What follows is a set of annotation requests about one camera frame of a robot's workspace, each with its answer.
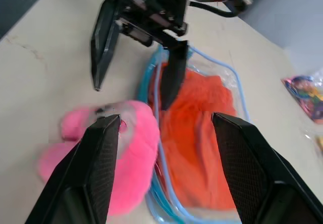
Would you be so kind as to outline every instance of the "orange towel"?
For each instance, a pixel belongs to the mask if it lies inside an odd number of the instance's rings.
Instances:
[[[154,79],[155,75],[148,99],[152,108]],[[235,208],[211,122],[213,112],[236,114],[231,91],[219,76],[205,77],[189,69],[177,99],[167,111],[159,112],[170,178],[184,207]],[[165,187],[162,173],[159,179]]]

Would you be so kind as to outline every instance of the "pink stuffed animal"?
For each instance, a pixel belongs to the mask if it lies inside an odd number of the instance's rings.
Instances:
[[[159,129],[151,108],[139,101],[124,101],[102,108],[83,107],[66,114],[61,122],[64,143],[46,150],[38,172],[47,182],[57,164],[79,142],[86,128],[98,117],[118,114],[118,153],[109,216],[129,213],[143,200],[150,187],[157,157]]]

